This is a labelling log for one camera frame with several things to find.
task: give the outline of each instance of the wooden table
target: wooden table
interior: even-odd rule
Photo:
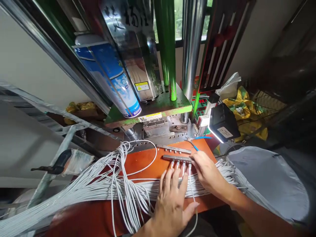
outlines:
[[[204,151],[212,159],[212,161],[216,162],[216,159],[210,150],[210,147],[214,149],[218,145],[216,139],[208,140],[209,145],[204,139],[194,140],[193,143],[197,146],[199,150]],[[180,142],[176,144],[171,144],[170,146],[188,150],[191,149],[192,152],[195,152],[194,148],[189,142]],[[149,168],[141,173],[132,175],[129,178],[160,178],[163,171],[167,169],[170,165],[170,162],[161,159],[164,154],[170,153],[169,151],[164,151],[164,149],[159,149],[156,160]],[[154,149],[129,154],[127,156],[125,165],[127,173],[132,173],[146,167],[152,161],[154,155]],[[184,207],[186,207],[192,201],[192,198],[185,199]],[[196,201],[200,203],[197,208],[198,212],[225,205],[224,202],[211,194],[196,197]],[[124,222],[120,214],[119,204],[117,201],[114,201],[114,218],[117,236],[128,233],[127,229],[124,226]],[[50,229],[46,233],[46,236],[114,236],[112,227],[111,202],[84,202],[73,205],[57,213],[53,218]]]

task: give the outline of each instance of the metal shelf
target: metal shelf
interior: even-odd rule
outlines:
[[[163,93],[161,93],[158,98],[154,101],[150,101],[148,103],[140,102],[142,112],[138,117],[135,118],[125,118],[118,110],[116,106],[112,106],[108,117],[106,118],[104,125],[109,128],[121,127],[126,125],[132,125],[139,123],[139,117],[143,117],[150,114],[161,113],[162,117],[182,114],[186,112],[192,111],[192,104],[183,94],[182,90],[176,85],[177,90],[177,100],[171,101],[170,100],[170,93],[169,87],[165,87],[164,83],[162,82]]]

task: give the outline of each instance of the wall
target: wall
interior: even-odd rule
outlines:
[[[60,108],[90,99],[8,15],[0,10],[0,80]],[[23,112],[0,103],[0,188],[35,188],[63,138]],[[67,184],[58,177],[52,185]]]
[[[253,76],[271,48],[278,40],[282,29],[288,23],[291,16],[302,0],[257,0],[252,11],[248,25],[240,41],[238,49],[227,72],[225,81],[239,72],[242,77]],[[198,76],[201,69],[204,44],[200,47],[197,62]],[[183,48],[175,50],[176,80],[179,84],[182,80]],[[158,52],[160,75],[162,77],[160,53]]]
[[[0,79],[65,108],[90,99],[31,37],[0,10]]]
[[[0,111],[0,188],[34,188],[44,172],[31,168],[48,166],[63,138],[4,102]],[[70,178],[58,176],[53,185]]]

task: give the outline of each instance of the blue spray can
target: blue spray can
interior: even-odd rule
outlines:
[[[124,117],[138,116],[142,109],[111,44],[95,42],[95,35],[80,37],[73,48],[82,63]]]

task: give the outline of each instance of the sticker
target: sticker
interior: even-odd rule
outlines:
[[[226,138],[230,138],[233,136],[225,127],[220,127],[219,129],[217,129],[217,131],[219,131]]]
[[[153,119],[160,119],[160,118],[162,118],[162,114],[161,113],[156,113],[156,114],[151,114],[151,115],[138,117],[140,122],[146,122],[146,121],[150,121],[150,120],[153,120]]]
[[[148,82],[135,83],[137,91],[149,90]]]

